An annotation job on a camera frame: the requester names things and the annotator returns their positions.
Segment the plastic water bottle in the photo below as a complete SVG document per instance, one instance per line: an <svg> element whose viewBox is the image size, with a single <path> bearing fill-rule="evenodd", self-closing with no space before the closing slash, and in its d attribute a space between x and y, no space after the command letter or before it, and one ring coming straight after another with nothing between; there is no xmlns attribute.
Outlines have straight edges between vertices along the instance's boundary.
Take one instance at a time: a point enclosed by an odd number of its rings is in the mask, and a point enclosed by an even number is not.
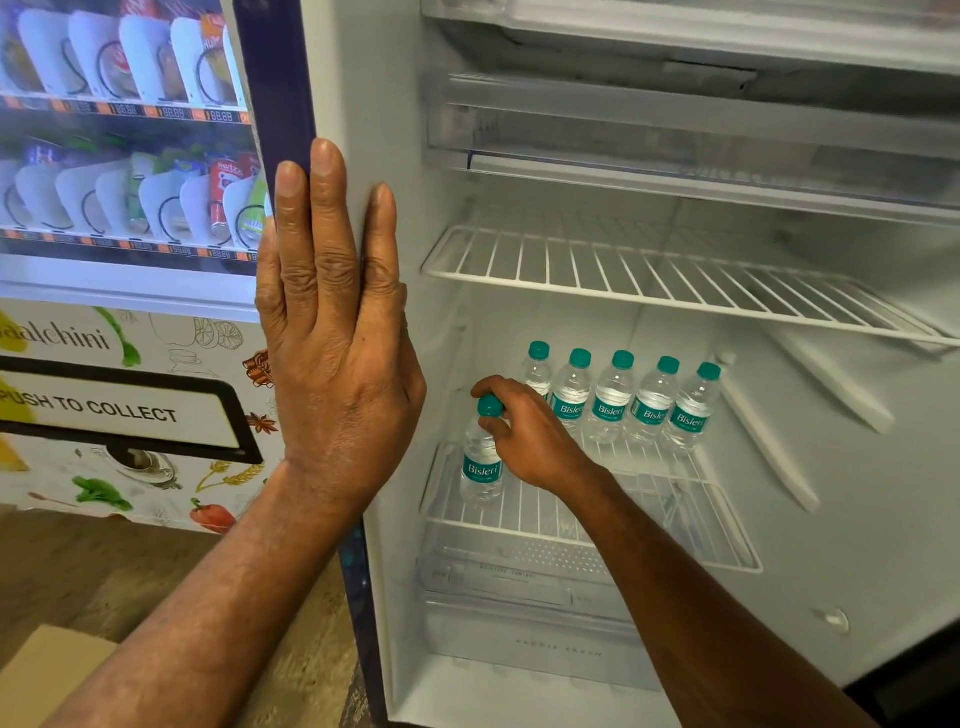
<svg viewBox="0 0 960 728"><path fill-rule="evenodd" d="M624 434L644 445L655 442L663 432L663 423L670 407L677 400L677 372L680 362L662 356L657 368L640 380L630 414L624 418Z"/></svg>
<svg viewBox="0 0 960 728"><path fill-rule="evenodd" d="M634 355L615 353L613 363L597 379L597 393L584 422L584 434L595 443L607 445L620 437L623 415L635 390Z"/></svg>
<svg viewBox="0 0 960 728"><path fill-rule="evenodd" d="M550 399L550 384L553 382L553 370L547 359L550 358L550 345L544 341L535 341L530 345L527 358L520 365L520 381L543 397Z"/></svg>
<svg viewBox="0 0 960 728"><path fill-rule="evenodd" d="M500 417L503 403L494 395L484 395L477 402L480 417ZM470 419L464 436L464 469L460 476L460 495L470 505L490 505L503 493L503 460L496 454L493 436Z"/></svg>
<svg viewBox="0 0 960 728"><path fill-rule="evenodd" d="M668 449L690 452L703 437L711 408L720 396L720 367L705 361L697 374L684 382L670 419L663 426Z"/></svg>
<svg viewBox="0 0 960 728"><path fill-rule="evenodd" d="M574 349L570 352L570 363L564 364L554 379L550 393L550 408L560 418L568 430L577 428L584 414L584 407L590 399L593 379L590 376L590 352L586 349Z"/></svg>

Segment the bottle cap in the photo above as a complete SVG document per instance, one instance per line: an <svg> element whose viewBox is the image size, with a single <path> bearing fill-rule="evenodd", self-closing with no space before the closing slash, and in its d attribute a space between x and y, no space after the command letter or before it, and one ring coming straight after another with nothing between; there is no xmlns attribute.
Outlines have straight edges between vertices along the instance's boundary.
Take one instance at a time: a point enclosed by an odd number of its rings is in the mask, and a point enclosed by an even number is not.
<svg viewBox="0 0 960 728"><path fill-rule="evenodd" d="M577 369L587 369L593 357L586 349L574 349L570 352L570 364Z"/></svg>
<svg viewBox="0 0 960 728"><path fill-rule="evenodd" d="M613 366L617 369L633 369L634 355L630 352L619 351L613 354Z"/></svg>
<svg viewBox="0 0 960 728"><path fill-rule="evenodd" d="M700 365L700 369L697 370L697 374L707 381L716 381L720 378L720 367L716 364L711 364L708 361L705 361Z"/></svg>
<svg viewBox="0 0 960 728"><path fill-rule="evenodd" d="M477 414L480 417L499 417L503 414L503 402L496 395L484 395L477 402Z"/></svg>
<svg viewBox="0 0 960 728"><path fill-rule="evenodd" d="M535 341L530 344L530 358L534 361L546 361L550 358L550 345L545 341Z"/></svg>
<svg viewBox="0 0 960 728"><path fill-rule="evenodd" d="M657 369L666 375L674 375L680 370L680 360L672 356L661 356Z"/></svg>

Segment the hand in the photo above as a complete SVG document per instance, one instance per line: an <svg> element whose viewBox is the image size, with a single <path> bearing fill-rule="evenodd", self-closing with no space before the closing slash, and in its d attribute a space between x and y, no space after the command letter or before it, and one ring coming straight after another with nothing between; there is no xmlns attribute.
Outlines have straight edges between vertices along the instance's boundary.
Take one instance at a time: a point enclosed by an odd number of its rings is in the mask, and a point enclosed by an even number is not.
<svg viewBox="0 0 960 728"><path fill-rule="evenodd" d="M276 172L276 218L256 271L287 468L313 489L366 508L413 439L426 381L407 332L396 201L372 193L363 265L347 212L340 150L317 139L311 175Z"/></svg>
<svg viewBox="0 0 960 728"><path fill-rule="evenodd" d="M480 426L493 436L497 453L520 480L564 497L600 467L574 442L536 391L502 376L488 376L470 391L478 399L490 393L503 402L503 418L510 423L481 417Z"/></svg>

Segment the forearm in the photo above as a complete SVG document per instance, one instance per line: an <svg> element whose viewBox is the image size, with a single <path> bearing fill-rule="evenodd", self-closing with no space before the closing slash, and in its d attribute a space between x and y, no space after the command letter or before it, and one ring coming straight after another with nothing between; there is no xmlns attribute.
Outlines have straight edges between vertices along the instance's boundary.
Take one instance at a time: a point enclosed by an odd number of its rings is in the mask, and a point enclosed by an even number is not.
<svg viewBox="0 0 960 728"><path fill-rule="evenodd" d="M45 724L227 725L359 507L285 465L247 514Z"/></svg>
<svg viewBox="0 0 960 728"><path fill-rule="evenodd" d="M597 468L567 489L682 723L872 726L803 657L755 619Z"/></svg>

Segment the floor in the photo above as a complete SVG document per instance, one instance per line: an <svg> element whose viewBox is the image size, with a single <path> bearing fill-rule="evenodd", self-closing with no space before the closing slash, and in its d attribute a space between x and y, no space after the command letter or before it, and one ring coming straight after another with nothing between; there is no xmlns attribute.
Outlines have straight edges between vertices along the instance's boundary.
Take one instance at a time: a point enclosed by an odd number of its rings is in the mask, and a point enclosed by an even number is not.
<svg viewBox="0 0 960 728"><path fill-rule="evenodd" d="M122 642L217 539L119 520L0 509L0 553L6 556L0 560L0 666L43 623ZM370 725L343 575L334 561L237 726Z"/></svg>

